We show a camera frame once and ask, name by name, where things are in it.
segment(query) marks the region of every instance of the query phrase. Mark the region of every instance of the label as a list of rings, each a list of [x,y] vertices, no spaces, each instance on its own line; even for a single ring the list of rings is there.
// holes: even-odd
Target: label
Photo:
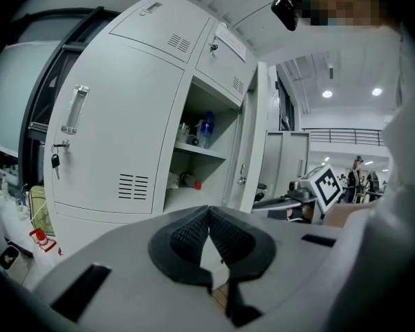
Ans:
[[[246,63],[246,46],[241,43],[225,26],[219,24],[216,28],[215,35]]]

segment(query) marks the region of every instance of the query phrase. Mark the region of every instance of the key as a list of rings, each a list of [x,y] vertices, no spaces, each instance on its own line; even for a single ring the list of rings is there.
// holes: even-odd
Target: key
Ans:
[[[55,170],[55,173],[57,174],[57,179],[60,179],[60,176],[58,174],[58,167],[60,166],[60,158],[57,154],[53,154],[53,156],[50,158],[50,163],[53,166],[53,169]]]
[[[216,51],[219,47],[216,44],[211,45],[210,47],[210,54],[213,55],[214,51]]]

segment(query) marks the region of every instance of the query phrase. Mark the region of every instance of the blue bottle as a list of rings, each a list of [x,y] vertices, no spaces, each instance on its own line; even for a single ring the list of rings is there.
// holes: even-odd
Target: blue bottle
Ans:
[[[212,133],[214,132],[214,114],[209,111],[206,113],[206,120],[199,122],[197,138],[199,139],[199,147],[209,149]]]

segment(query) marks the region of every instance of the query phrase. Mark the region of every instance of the camera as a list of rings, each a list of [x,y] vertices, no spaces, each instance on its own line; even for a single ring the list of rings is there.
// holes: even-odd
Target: camera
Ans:
[[[289,0],[274,0],[270,9],[288,30],[297,28],[298,15]]]

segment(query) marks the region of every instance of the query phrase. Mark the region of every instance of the railing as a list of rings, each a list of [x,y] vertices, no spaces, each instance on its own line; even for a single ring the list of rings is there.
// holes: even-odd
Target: railing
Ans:
[[[343,142],[346,144],[362,144],[385,146],[378,129],[354,128],[303,128],[311,134],[315,142]]]

